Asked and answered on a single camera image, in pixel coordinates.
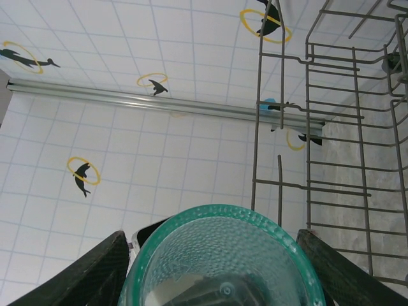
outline gray rack tine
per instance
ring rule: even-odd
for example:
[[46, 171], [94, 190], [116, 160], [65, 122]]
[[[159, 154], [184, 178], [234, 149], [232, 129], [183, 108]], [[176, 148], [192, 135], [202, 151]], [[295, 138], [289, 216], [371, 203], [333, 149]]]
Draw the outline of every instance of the gray rack tine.
[[[253, 178], [252, 178], [252, 199], [251, 208], [255, 210], [256, 208], [256, 186], [258, 184], [269, 184], [278, 186], [278, 223], [280, 226], [285, 228], [285, 224], [282, 224], [282, 214], [285, 213], [285, 207], [283, 202], [283, 189], [284, 188], [297, 188], [304, 190], [307, 195], [307, 228], [312, 229], [317, 228], [324, 231], [337, 231], [337, 233], [353, 232], [363, 235], [363, 240], [365, 244], [364, 250], [354, 249], [352, 243], [347, 247], [333, 245], [333, 248], [345, 256], [355, 255], [363, 256], [367, 265], [365, 268], [367, 272], [374, 276], [381, 282], [404, 287], [408, 287], [408, 282], [401, 277], [396, 277], [395, 275], [385, 275], [383, 271], [379, 273], [376, 268], [375, 261], [377, 258], [381, 259], [392, 259], [392, 260], [403, 260], [406, 262], [408, 260], [408, 252], [403, 254], [393, 254], [389, 249], [376, 249], [373, 239], [376, 235], [382, 235], [383, 237], [403, 237], [404, 250], [408, 250], [408, 208], [407, 208], [407, 196], [406, 192], [408, 187], [405, 185], [405, 181], [408, 177], [408, 161], [404, 160], [402, 152], [408, 152], [408, 58], [407, 58], [407, 47], [405, 42], [405, 37], [408, 35], [408, 29], [404, 29], [404, 21], [408, 17], [408, 8], [403, 8], [393, 4], [393, 0], [387, 0], [386, 6], [387, 10], [398, 10], [395, 11], [395, 17], [389, 18], [384, 16], [373, 15], [375, 10], [378, 11], [378, 7], [381, 0], [377, 0], [369, 9], [367, 14], [360, 14], [348, 11], [335, 11], [329, 10], [328, 6], [331, 0], [326, 0], [322, 8], [310, 28], [305, 40], [305, 59], [293, 55], [285, 54], [285, 27], [284, 27], [284, 16], [281, 11], [281, 6], [279, 0], [276, 0], [276, 8], [279, 12], [280, 18], [280, 28], [282, 30], [282, 49], [280, 53], [266, 53], [263, 51], [263, 29], [265, 27], [265, 22], [267, 18], [267, 12], [269, 11], [272, 0], [269, 0], [263, 23], [261, 26], [261, 33], [259, 39], [259, 64], [258, 64], [258, 92], [256, 100], [256, 128], [255, 128], [255, 141], [254, 141], [254, 168], [253, 168]], [[364, 27], [366, 20], [375, 20], [376, 22], [385, 22], [395, 26], [395, 30], [390, 34], [390, 38], [384, 42], [384, 45], [377, 49], [366, 49], [355, 47], [347, 47], [341, 45], [327, 45], [324, 43], [312, 42], [312, 33], [316, 30], [317, 25], [322, 21], [322, 19], [327, 18], [327, 16], [337, 16], [337, 18], [347, 18], [354, 17], [360, 18], [360, 23], [354, 28], [354, 30], [349, 35], [352, 38], [359, 29]], [[329, 50], [329, 48], [341, 49], [343, 52], [348, 52], [348, 56], [337, 57], [330, 56], [323, 53], [322, 50]], [[374, 59], [359, 58], [358, 52], [375, 55]], [[280, 101], [279, 103], [271, 103], [266, 101], [261, 101], [261, 68], [262, 68], [262, 58], [263, 57], [274, 57], [280, 59], [281, 63], [281, 76], [280, 76]], [[305, 67], [305, 107], [300, 107], [298, 105], [284, 104], [284, 75], [285, 75], [285, 61], [296, 61]], [[382, 62], [383, 70], [381, 76], [367, 75], [365, 67], [374, 66], [378, 70], [378, 65]], [[323, 86], [319, 84], [314, 84], [309, 78], [310, 74], [320, 74], [325, 75], [335, 75], [347, 80], [353, 81], [353, 88], [342, 88], [336, 85], [333, 87]], [[384, 84], [385, 91], [378, 91], [372, 87], [369, 90], [362, 89], [363, 82], [378, 82], [379, 84]], [[311, 99], [310, 94], [313, 90], [324, 89], [329, 90], [329, 93], [336, 94], [336, 92], [346, 92], [353, 97], [352, 103], [341, 104], [334, 103], [325, 100], [316, 101], [316, 99]], [[382, 108], [376, 108], [373, 103], [363, 103], [362, 96], [368, 97], [367, 99], [379, 99], [381, 101], [384, 99], [387, 101], [385, 106]], [[260, 179], [257, 176], [257, 166], [258, 166], [258, 142], [259, 142], [259, 113], [260, 105], [273, 105], [280, 107], [280, 128], [284, 127], [285, 113], [284, 108], [291, 108], [298, 110], [299, 112], [305, 113], [306, 119], [306, 182], [304, 184], [294, 184], [285, 180], [282, 174], [282, 160], [284, 156], [278, 156], [278, 170], [279, 170], [279, 180], [265, 180]], [[312, 109], [310, 106], [318, 106], [317, 109]], [[386, 120], [379, 122], [372, 122], [369, 120], [370, 114], [377, 114], [378, 116], [385, 116]], [[311, 134], [311, 124], [325, 123], [326, 126], [330, 124], [336, 124], [340, 130], [341, 128], [353, 128], [356, 129], [354, 137], [349, 139], [349, 136], [341, 137], [341, 134], [337, 134], [336, 137], [326, 133], [326, 126], [323, 128], [322, 135], [312, 135]], [[372, 139], [372, 134], [376, 133], [390, 133], [390, 136], [385, 137], [385, 141]], [[358, 158], [358, 163], [344, 163], [344, 162], [332, 162], [323, 160], [313, 160], [313, 156], [310, 151], [310, 139], [320, 139], [323, 141], [323, 146], [325, 143], [346, 143], [347, 145], [352, 145], [356, 149]], [[395, 160], [387, 166], [374, 166], [369, 165], [367, 154], [370, 150], [388, 150], [387, 152], [395, 152]], [[357, 184], [347, 184], [345, 182], [329, 181], [327, 178], [322, 179], [313, 178], [311, 175], [311, 166], [319, 165], [329, 169], [330, 167], [335, 167], [336, 170], [341, 171], [357, 171], [358, 179], [360, 180]], [[372, 175], [394, 175], [397, 184], [395, 186], [377, 186], [370, 179]], [[330, 203], [330, 201], [325, 201], [320, 198], [322, 194], [334, 194], [335, 196], [342, 195], [350, 197], [357, 201], [358, 205], [350, 205], [349, 203]], [[376, 197], [385, 196], [387, 198], [390, 195], [400, 195], [400, 203], [394, 203], [391, 206], [376, 206], [373, 202]], [[314, 210], [322, 208], [338, 208], [352, 212], [353, 214], [361, 214], [361, 226], [355, 226], [354, 224], [348, 223], [330, 223], [326, 221], [318, 221], [312, 213]], [[374, 222], [373, 218], [378, 218], [379, 214], [389, 214], [392, 216], [397, 216], [404, 220], [404, 229], [384, 229], [379, 228], [379, 223]]]

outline dish rack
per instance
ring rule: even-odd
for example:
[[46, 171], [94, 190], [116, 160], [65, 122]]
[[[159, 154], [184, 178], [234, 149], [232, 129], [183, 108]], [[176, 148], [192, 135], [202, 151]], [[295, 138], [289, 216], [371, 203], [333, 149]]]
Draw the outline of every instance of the dish rack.
[[[408, 276], [405, 278], [408, 273], [408, 208], [405, 185], [405, 181], [408, 180], [408, 60], [405, 44], [408, 29], [404, 26], [405, 18], [408, 17], [408, 9], [396, 5], [394, 0], [388, 0], [386, 5], [395, 9], [395, 18], [372, 15], [381, 1], [377, 0], [367, 14], [359, 14], [330, 10], [331, 1], [326, 0], [306, 37], [305, 59], [286, 55], [284, 43], [279, 54], [265, 53], [263, 51], [263, 31], [261, 31], [251, 208], [254, 210], [256, 206], [257, 186], [260, 184], [278, 186], [278, 223], [281, 226], [282, 211], [284, 212], [283, 188], [304, 190], [307, 193], [307, 229], [317, 233], [322, 240], [356, 263], [369, 275], [408, 297]], [[271, 0], [268, 2], [266, 12], [269, 11], [270, 5]], [[279, 0], [276, 0], [276, 8], [279, 12], [282, 41], [284, 41], [286, 33]], [[310, 38], [312, 33], [316, 30], [318, 23], [328, 15], [360, 18], [361, 22], [351, 36], [361, 26], [364, 26], [366, 20], [391, 22], [395, 25], [395, 31], [389, 41], [378, 50], [312, 42]], [[339, 50], [348, 56], [326, 55], [325, 52], [329, 48]], [[362, 53], [369, 54], [374, 59], [360, 59], [358, 55]], [[281, 59], [279, 104], [261, 100], [261, 67], [264, 57]], [[284, 103], [286, 61], [297, 61], [305, 67], [305, 108]], [[362, 67], [381, 63], [384, 70], [383, 75], [366, 75], [361, 72]], [[310, 79], [311, 73], [349, 78], [353, 81], [354, 86], [353, 88], [341, 88], [341, 86], [329, 88], [316, 85]], [[377, 85], [367, 90], [363, 88], [363, 82]], [[331, 94], [339, 91], [349, 92], [350, 95], [353, 95], [352, 103], [314, 101], [310, 99], [310, 92], [315, 89], [330, 89]], [[281, 129], [285, 125], [285, 108], [296, 108], [305, 113], [307, 179], [304, 185], [284, 180], [282, 177], [284, 156], [278, 156], [277, 160], [279, 180], [259, 178], [257, 161], [261, 105], [280, 106]], [[322, 135], [310, 133], [310, 124], [315, 122], [324, 122]], [[322, 139], [323, 152], [326, 154], [323, 160], [313, 160], [313, 154], [310, 153], [311, 137]], [[330, 154], [335, 155], [333, 148], [336, 148], [337, 145], [339, 148], [346, 148], [353, 152], [358, 162], [345, 163], [339, 162], [336, 158], [328, 158]], [[316, 166], [323, 170], [321, 179], [315, 179], [311, 175], [311, 168]], [[331, 173], [342, 174], [342, 179], [331, 180]], [[344, 217], [330, 219], [330, 217], [322, 217], [322, 214], [343, 215]], [[349, 243], [347, 244], [346, 241], [343, 245], [337, 244], [343, 240]], [[363, 242], [364, 247], [359, 249], [357, 245], [360, 242]]]

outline gray wire rack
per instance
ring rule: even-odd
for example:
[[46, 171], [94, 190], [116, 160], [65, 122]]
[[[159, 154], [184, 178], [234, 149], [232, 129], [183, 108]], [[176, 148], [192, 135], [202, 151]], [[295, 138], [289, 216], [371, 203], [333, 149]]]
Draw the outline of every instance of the gray wire rack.
[[[266, 7], [266, 12], [269, 11], [271, 6], [271, 0], [269, 0]], [[331, 5], [330, 0], [326, 0], [323, 7], [320, 9], [319, 14], [314, 21], [305, 41], [305, 59], [301, 59], [296, 56], [285, 54], [285, 44], [282, 44], [282, 49], [279, 54], [270, 54], [263, 51], [263, 31], [261, 31], [260, 41], [259, 41], [259, 65], [258, 65], [258, 93], [257, 93], [257, 109], [256, 109], [256, 129], [255, 129], [255, 142], [254, 142], [254, 168], [253, 168], [253, 179], [252, 179], [252, 200], [251, 208], [254, 210], [256, 205], [256, 188], [258, 184], [270, 184], [279, 187], [279, 215], [278, 223], [282, 225], [282, 190], [283, 188], [298, 188], [302, 189], [307, 193], [307, 228], [308, 229], [323, 229], [323, 230], [335, 230], [335, 231], [351, 231], [355, 232], [356, 235], [363, 234], [365, 237], [365, 250], [356, 250], [352, 247], [349, 248], [335, 248], [341, 254], [347, 257], [348, 254], [358, 254], [363, 256], [367, 260], [367, 272], [374, 276], [377, 280], [381, 282], [388, 283], [389, 286], [401, 286], [402, 289], [408, 286], [406, 279], [401, 277], [396, 277], [395, 275], [378, 275], [375, 270], [375, 261], [377, 258], [390, 258], [395, 260], [396, 265], [403, 267], [406, 266], [408, 260], [408, 254], [405, 250], [408, 250], [408, 208], [407, 208], [407, 187], [405, 186], [405, 180], [408, 179], [408, 161], [404, 160], [402, 157], [402, 152], [408, 150], [408, 133], [404, 134], [404, 131], [408, 129], [403, 128], [404, 124], [408, 123], [408, 108], [407, 108], [407, 96], [408, 96], [408, 61], [407, 61], [407, 50], [405, 44], [405, 37], [408, 30], [404, 30], [404, 20], [408, 17], [408, 8], [395, 5], [393, 0], [388, 0], [386, 6], [388, 8], [395, 10], [395, 18], [388, 18], [382, 16], [372, 15], [375, 9], [379, 6], [382, 0], [377, 0], [367, 14], [359, 14], [353, 12], [345, 11], [335, 11], [330, 10]], [[285, 41], [286, 33], [284, 27], [284, 19], [282, 17], [281, 6], [279, 0], [276, 0], [276, 8], [279, 12], [281, 29], [282, 29], [282, 41]], [[395, 32], [391, 35], [390, 40], [383, 45], [382, 48], [378, 50], [369, 50], [364, 48], [355, 47], [342, 47], [325, 45], [322, 43], [313, 43], [310, 41], [311, 34], [315, 31], [319, 22], [327, 15], [345, 16], [345, 17], [357, 17], [361, 18], [360, 23], [356, 29], [350, 34], [353, 37], [356, 31], [359, 30], [361, 26], [367, 20], [378, 20], [381, 22], [391, 22], [395, 25]], [[266, 14], [263, 19], [262, 29], [265, 26]], [[343, 52], [348, 52], [349, 57], [335, 57], [329, 55], [323, 55], [322, 50], [327, 48], [340, 49]], [[372, 60], [358, 59], [358, 52], [368, 52], [370, 55], [375, 56]], [[399, 52], [399, 59], [394, 67], [388, 67], [384, 70], [383, 76], [369, 76], [360, 73], [360, 66], [372, 65], [380, 62], [387, 62], [391, 60], [391, 57]], [[281, 65], [281, 95], [280, 103], [269, 103], [261, 100], [261, 67], [263, 57], [275, 57], [280, 59]], [[285, 75], [285, 61], [297, 61], [305, 66], [305, 90], [306, 90], [306, 107], [300, 108], [299, 106], [289, 105], [284, 103], [284, 75]], [[351, 78], [354, 82], [353, 89], [345, 88], [329, 88], [321, 85], [313, 84], [309, 80], [309, 75], [311, 73], [321, 73], [325, 75], [338, 75], [346, 78]], [[370, 80], [371, 82], [386, 82], [387, 90], [384, 92], [374, 91], [374, 90], [363, 90], [359, 88], [359, 84]], [[310, 91], [314, 89], [330, 89], [332, 93], [337, 91], [346, 91], [350, 94], [354, 94], [354, 103], [352, 105], [343, 105], [335, 103], [327, 103], [325, 101], [313, 101], [309, 98]], [[374, 96], [384, 96], [387, 101], [386, 108], [375, 108], [369, 106], [361, 106], [361, 97], [366, 95], [368, 97]], [[259, 113], [260, 105], [275, 105], [280, 106], [280, 128], [284, 127], [285, 123], [285, 113], [284, 108], [297, 108], [299, 111], [305, 113], [307, 119], [306, 137], [307, 137], [307, 181], [304, 185], [293, 184], [291, 182], [286, 182], [282, 177], [282, 158], [278, 156], [278, 167], [279, 167], [279, 180], [264, 180], [259, 179], [257, 175], [257, 162], [258, 162], [258, 142], [259, 142]], [[312, 105], [318, 106], [320, 110], [313, 109]], [[335, 106], [334, 111], [322, 111], [321, 108], [325, 106]], [[367, 122], [366, 116], [364, 114], [374, 113], [386, 115], [392, 120], [392, 124], [377, 124], [372, 122]], [[324, 117], [313, 117], [314, 115], [324, 115]], [[357, 130], [357, 135], [354, 138], [336, 138], [323, 135], [312, 135], [310, 133], [310, 125], [316, 122], [324, 122], [327, 124], [339, 124], [346, 128], [348, 126], [353, 126]], [[370, 133], [382, 133], [383, 131], [390, 131], [394, 139], [388, 139], [388, 143], [383, 142], [373, 142], [368, 141], [365, 138], [365, 132], [370, 131]], [[356, 146], [358, 150], [358, 155], [360, 156], [359, 164], [344, 164], [344, 163], [329, 163], [325, 161], [312, 160], [310, 154], [310, 137], [320, 138], [324, 142], [343, 142], [349, 143], [350, 145]], [[375, 167], [367, 166], [367, 161], [365, 156], [367, 155], [368, 148], [391, 148], [395, 154], [395, 164], [396, 166], [387, 167]], [[351, 185], [351, 184], [341, 184], [338, 182], [329, 182], [327, 180], [314, 180], [311, 177], [311, 166], [320, 165], [324, 167], [337, 167], [341, 169], [346, 169], [347, 171], [358, 171], [361, 177], [361, 184]], [[369, 175], [373, 173], [394, 173], [398, 177], [398, 187], [388, 188], [388, 187], [378, 187], [373, 186], [370, 183]], [[341, 194], [345, 196], [354, 197], [359, 205], [346, 205], [345, 203], [329, 203], [326, 201], [321, 201], [317, 196], [319, 193], [332, 193]], [[373, 205], [372, 199], [376, 194], [380, 194], [381, 198], [387, 198], [387, 195], [391, 197], [399, 194], [399, 203], [393, 203], [391, 207], [378, 207]], [[350, 226], [349, 224], [328, 224], [324, 222], [317, 222], [313, 220], [313, 210], [316, 207], [337, 207], [344, 210], [350, 210], [354, 214], [362, 214], [363, 219], [361, 224], [363, 226]], [[381, 214], [394, 214], [397, 217], [401, 217], [404, 220], [404, 231], [391, 231], [389, 229], [378, 229], [373, 226], [373, 216], [376, 214], [376, 218]], [[376, 251], [373, 248], [372, 237], [373, 235], [382, 235], [384, 237], [392, 236], [403, 238], [403, 254], [390, 254], [386, 251]]]

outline black bird silhouette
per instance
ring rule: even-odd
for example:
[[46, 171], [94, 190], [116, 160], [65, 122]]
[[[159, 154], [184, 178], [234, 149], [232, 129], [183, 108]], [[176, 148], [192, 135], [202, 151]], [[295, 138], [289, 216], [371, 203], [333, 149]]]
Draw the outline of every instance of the black bird silhouette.
[[[89, 166], [89, 163], [83, 164], [81, 167], [78, 168], [75, 174], [77, 174], [78, 176], [82, 178], [84, 177], [86, 178], [87, 175], [85, 174], [85, 171], [87, 171], [89, 167], [91, 167]], [[83, 180], [80, 180], [78, 177], [75, 176], [75, 182], [78, 188], [81, 189], [81, 191], [84, 193], [85, 197], [87, 197], [87, 193], [91, 193], [90, 191], [85, 189]]]
[[[303, 134], [303, 136], [298, 135], [298, 137], [301, 141], [306, 142], [306, 139], [307, 139], [306, 134]], [[313, 138], [312, 136], [310, 137], [310, 140], [312, 140], [316, 145], [320, 145], [320, 146], [322, 145], [322, 139], [320, 138]]]
[[155, 91], [152, 95], [155, 96], [156, 94], [161, 94], [163, 91], [168, 92], [167, 89], [164, 88], [163, 85], [161, 85], [159, 82], [156, 82], [155, 80], [149, 80], [152, 82], [154, 85], [153, 90]]
[[55, 67], [61, 68], [56, 63], [54, 63], [52, 59], [47, 59], [46, 62], [37, 61], [37, 63], [36, 63], [35, 60], [26, 59], [25, 57], [21, 57], [21, 56], [19, 56], [20, 54], [18, 52], [10, 50], [10, 49], [0, 50], [0, 55], [2, 55], [4, 57], [7, 57], [8, 59], [12, 59], [13, 61], [21, 62], [23, 65], [26, 65], [27, 67], [30, 67], [30, 68], [32, 68], [32, 66], [37, 66], [37, 63], [40, 66], [53, 65]]
[[[265, 4], [265, 10], [268, 5], [268, 0], [257, 0], [263, 4]], [[281, 19], [279, 18], [279, 12], [276, 9], [276, 7], [271, 3], [268, 11], [268, 16], [274, 18], [275, 20], [281, 22]], [[263, 28], [263, 35], [268, 35], [272, 32], [274, 32], [278, 27], [280, 27], [279, 24], [276, 24], [275, 22], [267, 19], [265, 22], [265, 27]], [[257, 30], [256, 33], [258, 36], [261, 36], [261, 29]]]

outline translucent cup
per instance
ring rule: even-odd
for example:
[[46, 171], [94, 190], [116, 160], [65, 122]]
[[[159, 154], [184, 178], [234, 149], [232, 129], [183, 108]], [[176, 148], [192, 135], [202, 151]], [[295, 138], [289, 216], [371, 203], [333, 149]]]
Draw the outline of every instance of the translucent cup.
[[119, 305], [324, 306], [299, 245], [252, 210], [204, 205], [163, 223], [141, 248]]

